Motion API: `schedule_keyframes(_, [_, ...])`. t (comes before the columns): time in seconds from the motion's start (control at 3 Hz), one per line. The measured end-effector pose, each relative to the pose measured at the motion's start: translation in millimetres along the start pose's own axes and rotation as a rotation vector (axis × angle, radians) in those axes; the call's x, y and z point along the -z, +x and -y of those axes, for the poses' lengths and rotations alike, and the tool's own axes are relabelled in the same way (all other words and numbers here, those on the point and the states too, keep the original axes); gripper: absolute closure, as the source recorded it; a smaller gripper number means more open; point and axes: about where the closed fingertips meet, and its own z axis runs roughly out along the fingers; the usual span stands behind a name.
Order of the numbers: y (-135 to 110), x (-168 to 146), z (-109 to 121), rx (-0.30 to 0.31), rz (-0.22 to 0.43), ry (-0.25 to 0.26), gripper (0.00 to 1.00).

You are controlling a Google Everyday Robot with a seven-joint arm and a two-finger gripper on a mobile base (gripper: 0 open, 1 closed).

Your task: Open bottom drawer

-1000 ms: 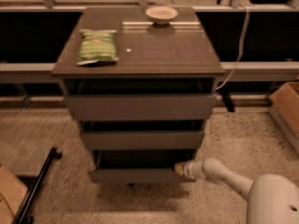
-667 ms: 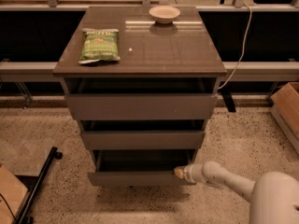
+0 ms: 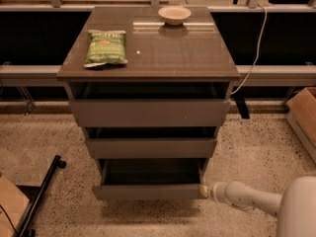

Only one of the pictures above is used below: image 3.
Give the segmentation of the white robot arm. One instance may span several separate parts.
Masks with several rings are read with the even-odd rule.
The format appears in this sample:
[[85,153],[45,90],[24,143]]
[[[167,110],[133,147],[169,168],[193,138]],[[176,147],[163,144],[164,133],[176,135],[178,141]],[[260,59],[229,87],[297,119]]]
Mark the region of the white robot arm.
[[300,177],[283,194],[253,189],[240,182],[214,182],[201,193],[239,210],[258,209],[277,219],[276,237],[316,237],[316,178]]

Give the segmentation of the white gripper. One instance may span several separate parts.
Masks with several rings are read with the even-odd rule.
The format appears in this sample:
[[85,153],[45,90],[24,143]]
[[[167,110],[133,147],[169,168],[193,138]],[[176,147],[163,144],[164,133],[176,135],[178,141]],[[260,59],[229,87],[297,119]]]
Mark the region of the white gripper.
[[210,198],[215,202],[226,203],[226,189],[227,184],[224,182],[215,182],[209,185],[209,188],[206,185],[200,185],[199,191],[203,198]]

